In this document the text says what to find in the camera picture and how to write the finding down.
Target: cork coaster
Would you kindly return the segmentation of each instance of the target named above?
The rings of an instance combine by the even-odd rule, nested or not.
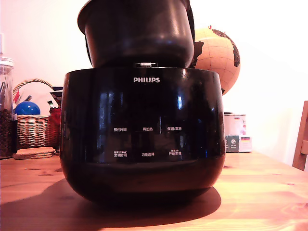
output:
[[[13,154],[13,158],[16,160],[21,159],[42,159],[52,157],[55,150],[52,147],[42,147],[42,148],[26,148],[20,149],[17,153]]]

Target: philips logo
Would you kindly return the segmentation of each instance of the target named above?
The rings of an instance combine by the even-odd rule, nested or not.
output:
[[[134,83],[159,83],[159,78],[134,78]]]

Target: globe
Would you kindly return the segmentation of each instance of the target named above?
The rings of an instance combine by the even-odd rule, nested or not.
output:
[[[223,32],[202,28],[195,31],[195,69],[219,74],[222,94],[235,84],[240,73],[240,54],[234,42]]]

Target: table surface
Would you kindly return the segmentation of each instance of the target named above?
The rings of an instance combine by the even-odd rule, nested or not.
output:
[[[226,155],[187,205],[104,209],[66,182],[59,157],[0,161],[1,230],[308,231],[308,173],[258,153]]]

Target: blue ball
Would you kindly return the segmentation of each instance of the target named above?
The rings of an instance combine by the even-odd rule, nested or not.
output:
[[[40,115],[39,106],[33,102],[24,101],[15,108],[17,115]]]

